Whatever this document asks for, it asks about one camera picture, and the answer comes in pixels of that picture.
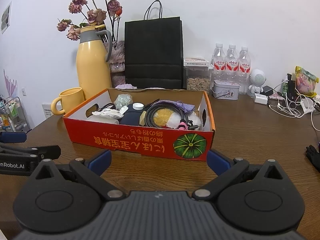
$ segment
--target wooden table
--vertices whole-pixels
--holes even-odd
[[[311,126],[310,115],[286,118],[267,106],[255,104],[248,96],[239,100],[210,98],[216,124],[213,148],[230,158],[243,157],[250,163],[273,158],[287,172],[305,201],[305,214],[298,232],[308,240],[320,236],[320,174],[305,157],[305,147],[319,142],[319,133]],[[314,114],[320,127],[320,117]],[[56,163],[68,163],[76,157],[89,158],[101,149],[71,143],[62,118],[52,116],[30,133],[23,147],[58,144],[61,157]],[[205,162],[181,161],[114,151],[112,164],[103,178],[123,189],[186,190],[192,192],[216,177]],[[0,229],[11,239],[19,228],[12,203],[26,177],[0,175]]]

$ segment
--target mug handle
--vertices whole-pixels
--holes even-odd
[[[52,101],[51,103],[51,112],[55,115],[62,115],[65,114],[66,112],[62,110],[57,109],[57,103],[61,101],[61,97],[56,98],[55,100]]]

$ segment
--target white charger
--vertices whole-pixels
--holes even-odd
[[[253,101],[255,103],[259,103],[259,104],[263,104],[266,105],[268,103],[268,97],[265,95],[261,95],[261,94],[254,94],[253,95]]]

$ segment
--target pumpkin illustration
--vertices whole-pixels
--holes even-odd
[[[198,158],[206,147],[207,140],[196,133],[181,135],[173,143],[175,153],[185,159]]]

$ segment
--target gray thermos handle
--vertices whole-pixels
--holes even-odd
[[[105,61],[108,62],[110,57],[111,57],[111,52],[112,52],[112,35],[111,32],[108,30],[103,30],[103,31],[99,31],[96,32],[97,35],[104,35],[106,34],[108,37],[108,52],[106,54],[106,56],[104,57]]]

